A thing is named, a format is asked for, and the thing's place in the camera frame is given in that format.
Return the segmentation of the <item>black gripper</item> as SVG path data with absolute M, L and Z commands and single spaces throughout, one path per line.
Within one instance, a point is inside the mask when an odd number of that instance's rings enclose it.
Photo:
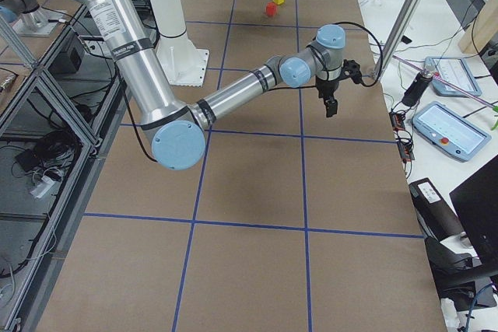
M 338 89 L 339 80 L 325 80 L 316 76 L 315 85 L 318 97 L 324 101 L 326 117 L 334 117 L 338 113 L 338 101 L 335 99 L 335 91 Z

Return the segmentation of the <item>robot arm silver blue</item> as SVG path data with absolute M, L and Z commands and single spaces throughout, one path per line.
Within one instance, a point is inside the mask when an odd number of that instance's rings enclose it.
M 139 105 L 141 129 L 153 156 L 168 169 L 187 169 L 202 158 L 204 130 L 217 119 L 282 82 L 292 88 L 311 78 L 333 82 L 344 65 L 345 31 L 335 24 L 324 25 L 299 53 L 270 58 L 231 85 L 188 105 L 175 97 L 132 0 L 76 1 L 90 11 Z

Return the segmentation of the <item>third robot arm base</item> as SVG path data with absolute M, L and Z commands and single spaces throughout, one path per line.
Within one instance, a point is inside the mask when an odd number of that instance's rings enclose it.
M 21 37 L 48 37 L 67 22 L 63 14 L 43 9 L 37 0 L 1 0 L 1 17 Z

